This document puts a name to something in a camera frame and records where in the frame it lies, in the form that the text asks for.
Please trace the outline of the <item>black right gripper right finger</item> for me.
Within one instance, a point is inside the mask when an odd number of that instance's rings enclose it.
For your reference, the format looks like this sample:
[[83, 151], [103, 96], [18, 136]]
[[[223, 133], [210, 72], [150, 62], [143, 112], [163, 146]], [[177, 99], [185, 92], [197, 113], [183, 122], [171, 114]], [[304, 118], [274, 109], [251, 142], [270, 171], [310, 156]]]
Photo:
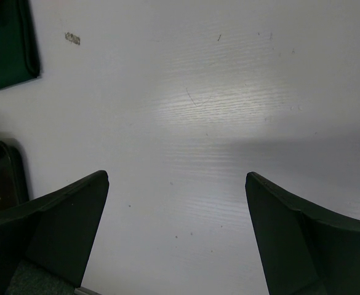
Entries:
[[270, 294], [360, 294], [360, 220], [246, 176], [250, 217]]

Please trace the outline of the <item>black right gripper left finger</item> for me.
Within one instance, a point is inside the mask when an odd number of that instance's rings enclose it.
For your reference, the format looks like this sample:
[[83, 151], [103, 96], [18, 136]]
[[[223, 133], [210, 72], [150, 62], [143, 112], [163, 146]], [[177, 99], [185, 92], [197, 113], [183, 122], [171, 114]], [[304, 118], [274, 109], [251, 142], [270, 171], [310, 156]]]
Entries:
[[26, 261], [71, 289], [81, 286], [108, 195], [104, 170], [0, 211], [0, 294]]

